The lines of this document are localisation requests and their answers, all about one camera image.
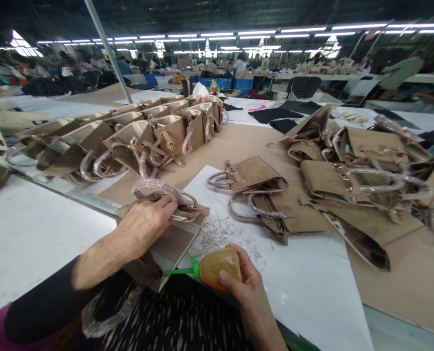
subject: plastic bottle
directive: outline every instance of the plastic bottle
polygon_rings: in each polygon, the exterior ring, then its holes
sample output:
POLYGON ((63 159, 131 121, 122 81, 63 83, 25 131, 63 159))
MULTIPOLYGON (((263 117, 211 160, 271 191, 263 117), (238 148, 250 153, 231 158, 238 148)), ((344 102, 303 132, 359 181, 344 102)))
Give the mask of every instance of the plastic bottle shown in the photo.
POLYGON ((212 84, 210 85, 210 89, 213 93, 216 93, 218 90, 217 80, 212 79, 212 84))
POLYGON ((192 268, 165 271, 165 274, 192 273, 195 279, 200 279, 214 289, 223 292, 228 291, 220 283, 220 279, 218 277, 220 271, 226 271, 233 278, 242 281, 240 261, 238 258, 238 254, 233 248, 224 248, 209 253, 206 257, 202 259, 201 262, 195 259, 198 256, 195 256, 191 259, 191 262, 193 264, 192 268))

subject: ceiling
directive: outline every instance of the ceiling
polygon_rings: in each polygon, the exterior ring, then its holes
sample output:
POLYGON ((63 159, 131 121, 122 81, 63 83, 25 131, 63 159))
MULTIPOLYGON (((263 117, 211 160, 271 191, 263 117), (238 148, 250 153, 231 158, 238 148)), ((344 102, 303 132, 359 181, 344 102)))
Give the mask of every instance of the ceiling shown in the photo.
MULTIPOLYGON (((434 0, 93 1, 111 37, 434 20, 434 0)), ((33 42, 98 37, 82 0, 0 0, 0 45, 11 29, 33 42)))

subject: black sleeve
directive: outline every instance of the black sleeve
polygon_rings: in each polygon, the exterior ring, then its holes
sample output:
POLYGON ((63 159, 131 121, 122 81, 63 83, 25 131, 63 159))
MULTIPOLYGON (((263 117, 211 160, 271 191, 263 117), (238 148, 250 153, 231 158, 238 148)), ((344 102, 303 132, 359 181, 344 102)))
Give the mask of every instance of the black sleeve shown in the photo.
POLYGON ((71 286, 73 259, 9 307, 4 322, 6 337, 15 344, 46 338, 66 327, 102 289, 103 283, 87 292, 71 286))

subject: green nozzle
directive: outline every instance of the green nozzle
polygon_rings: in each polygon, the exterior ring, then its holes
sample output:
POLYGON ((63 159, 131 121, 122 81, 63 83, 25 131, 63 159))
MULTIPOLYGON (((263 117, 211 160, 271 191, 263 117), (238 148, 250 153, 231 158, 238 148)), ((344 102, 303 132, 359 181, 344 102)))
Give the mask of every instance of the green nozzle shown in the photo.
POLYGON ((183 269, 179 269, 179 270, 168 270, 168 271, 164 271, 163 273, 165 275, 192 273, 194 275, 194 279, 199 279, 200 278, 200 276, 199 276, 200 262, 198 260, 196 260, 196 257, 199 257, 200 255, 202 255, 202 254, 200 253, 199 255, 196 255, 196 256, 191 258, 192 268, 183 268, 183 269))

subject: green shirt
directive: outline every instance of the green shirt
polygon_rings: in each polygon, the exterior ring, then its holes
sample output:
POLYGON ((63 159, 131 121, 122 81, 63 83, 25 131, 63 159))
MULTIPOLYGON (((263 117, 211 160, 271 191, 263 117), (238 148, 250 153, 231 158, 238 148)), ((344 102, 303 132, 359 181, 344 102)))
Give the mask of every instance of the green shirt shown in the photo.
POLYGON ((379 83, 382 89, 397 89, 408 77, 415 75, 423 66, 423 60, 418 56, 408 58, 394 66, 386 67, 381 73, 392 72, 390 76, 379 83))

